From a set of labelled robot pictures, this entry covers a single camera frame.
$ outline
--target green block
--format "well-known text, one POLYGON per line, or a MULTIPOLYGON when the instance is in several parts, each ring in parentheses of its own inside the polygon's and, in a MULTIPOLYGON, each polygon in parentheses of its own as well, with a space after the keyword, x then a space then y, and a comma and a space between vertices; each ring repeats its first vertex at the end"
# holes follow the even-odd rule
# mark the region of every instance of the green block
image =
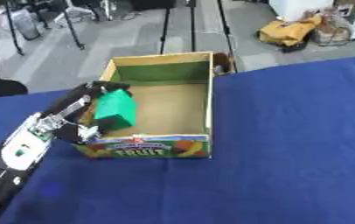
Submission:
POLYGON ((121 89, 105 94, 97 101, 94 119, 113 119, 111 130, 134 126, 136 103, 121 89))

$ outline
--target floor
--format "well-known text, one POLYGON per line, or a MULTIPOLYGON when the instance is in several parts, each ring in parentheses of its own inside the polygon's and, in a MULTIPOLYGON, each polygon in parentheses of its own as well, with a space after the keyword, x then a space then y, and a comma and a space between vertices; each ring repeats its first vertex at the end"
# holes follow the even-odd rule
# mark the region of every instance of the floor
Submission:
MULTIPOLYGON (((355 42, 341 47, 309 44, 302 52, 283 54, 277 47, 254 38, 259 28, 275 19, 268 5, 232 0, 224 0, 224 4, 240 72, 355 56, 355 42)), ((167 53, 190 51, 189 15, 185 7, 178 7, 171 13, 167 53)), ((84 20, 76 23, 80 40, 86 44, 83 51, 76 47, 67 28, 54 26, 50 31, 43 31, 43 38, 19 40, 25 56, 16 54, 9 32, 3 28, 0 74, 22 81, 33 93, 73 88, 82 82, 97 80, 114 56, 157 54, 163 21, 163 10, 147 10, 129 21, 96 24, 84 20)), ((227 52, 216 0, 198 0, 197 35, 200 51, 227 52)))

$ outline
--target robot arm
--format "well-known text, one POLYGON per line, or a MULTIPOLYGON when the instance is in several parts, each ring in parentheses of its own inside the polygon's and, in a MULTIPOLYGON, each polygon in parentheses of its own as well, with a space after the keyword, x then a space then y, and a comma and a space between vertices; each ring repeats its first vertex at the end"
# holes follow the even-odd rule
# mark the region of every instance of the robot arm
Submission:
POLYGON ((93 99, 117 89, 128 92, 129 85, 106 81, 80 85, 46 111, 28 117, 0 143, 0 213, 37 169, 54 139, 85 144, 100 136, 102 129, 97 125, 85 127, 78 119, 93 99))

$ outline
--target yellow bag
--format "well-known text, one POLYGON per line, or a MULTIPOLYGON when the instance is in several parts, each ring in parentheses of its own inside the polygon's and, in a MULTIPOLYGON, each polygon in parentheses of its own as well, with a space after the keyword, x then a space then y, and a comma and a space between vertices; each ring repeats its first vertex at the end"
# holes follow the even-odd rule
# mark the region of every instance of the yellow bag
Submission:
POLYGON ((259 30, 259 40, 280 46, 292 46, 300 43, 321 23, 322 17, 319 14, 294 23, 276 20, 259 30))

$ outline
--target fruit box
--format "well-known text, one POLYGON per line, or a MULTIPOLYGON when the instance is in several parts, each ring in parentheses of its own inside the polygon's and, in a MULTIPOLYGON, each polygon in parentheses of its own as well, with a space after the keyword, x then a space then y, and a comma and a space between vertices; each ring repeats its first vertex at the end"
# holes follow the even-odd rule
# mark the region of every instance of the fruit box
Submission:
POLYGON ((101 80, 131 85, 136 124, 76 147, 91 158, 209 158, 212 68, 212 52, 112 59, 101 80))

